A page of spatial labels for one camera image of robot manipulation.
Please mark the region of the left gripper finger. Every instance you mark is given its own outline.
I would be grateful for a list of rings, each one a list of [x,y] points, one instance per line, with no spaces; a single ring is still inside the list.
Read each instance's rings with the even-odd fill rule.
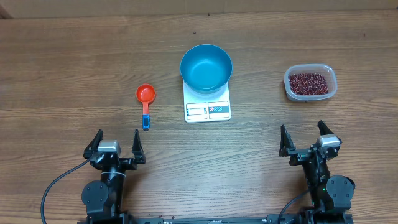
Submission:
[[[142,148],[140,136],[139,136],[139,130],[135,129],[134,132],[134,141],[132,144],[132,153],[134,154],[135,159],[145,159],[144,151]]]
[[[94,139],[89,143],[89,145],[83,151],[83,157],[89,159],[95,152],[98,151],[98,146],[103,139],[103,130],[99,129],[96,133]]]

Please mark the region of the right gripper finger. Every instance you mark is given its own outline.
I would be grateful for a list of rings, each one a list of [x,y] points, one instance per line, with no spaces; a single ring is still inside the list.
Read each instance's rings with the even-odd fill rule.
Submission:
[[[329,135],[329,134],[333,134],[333,131],[331,131],[328,126],[324,123],[323,120],[320,120],[318,122],[318,128],[320,131],[320,135],[324,136],[324,135]]]
[[[290,151],[295,150],[295,146],[284,124],[280,127],[280,132],[281,132],[281,139],[280,139],[279,156],[287,157]]]

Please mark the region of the orange measuring scoop blue handle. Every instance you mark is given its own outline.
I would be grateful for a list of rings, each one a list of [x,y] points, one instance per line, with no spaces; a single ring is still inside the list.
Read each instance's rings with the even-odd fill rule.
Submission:
[[[136,90],[136,98],[142,103],[142,129],[150,129],[150,111],[149,105],[155,100],[156,92],[152,85],[145,83]]]

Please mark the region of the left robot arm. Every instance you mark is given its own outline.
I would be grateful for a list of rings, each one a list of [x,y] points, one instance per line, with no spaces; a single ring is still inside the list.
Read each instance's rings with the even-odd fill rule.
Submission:
[[[136,221],[128,211],[121,210],[123,188],[127,171],[137,170],[146,157],[141,145],[139,131],[135,130],[132,144],[133,157],[121,157],[117,140],[104,140],[100,129],[83,152],[90,165],[101,172],[100,180],[85,185],[81,200],[86,206],[83,223],[125,223]]]

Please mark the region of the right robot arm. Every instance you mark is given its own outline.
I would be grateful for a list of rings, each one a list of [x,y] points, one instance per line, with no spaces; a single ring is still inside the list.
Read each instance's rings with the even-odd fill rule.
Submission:
[[[284,125],[280,127],[280,157],[289,157],[290,166],[302,166],[308,189],[289,201],[277,216],[277,223],[353,223],[346,211],[351,208],[355,182],[349,177],[331,175],[327,161],[338,156],[342,140],[323,121],[318,122],[320,136],[307,149],[297,149]],[[286,210],[309,194],[312,204],[296,214]]]

